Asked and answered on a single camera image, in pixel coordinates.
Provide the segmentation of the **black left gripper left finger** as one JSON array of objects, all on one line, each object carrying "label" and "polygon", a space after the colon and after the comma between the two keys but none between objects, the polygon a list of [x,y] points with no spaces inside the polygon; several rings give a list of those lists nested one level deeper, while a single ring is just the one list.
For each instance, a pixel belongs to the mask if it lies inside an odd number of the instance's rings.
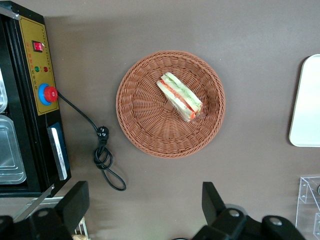
[{"label": "black left gripper left finger", "polygon": [[27,227],[32,240],[71,240],[89,209],[87,181],[77,182],[63,197],[49,198],[54,189],[49,187],[14,217],[15,223]]}]

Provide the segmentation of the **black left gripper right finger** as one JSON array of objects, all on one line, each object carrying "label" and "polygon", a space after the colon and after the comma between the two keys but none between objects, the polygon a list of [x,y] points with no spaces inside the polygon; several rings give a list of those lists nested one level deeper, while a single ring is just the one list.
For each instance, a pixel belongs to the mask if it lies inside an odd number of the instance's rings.
[{"label": "black left gripper right finger", "polygon": [[194,240],[249,240],[247,213],[234,204],[225,204],[212,182],[202,184],[202,211],[207,224]]}]

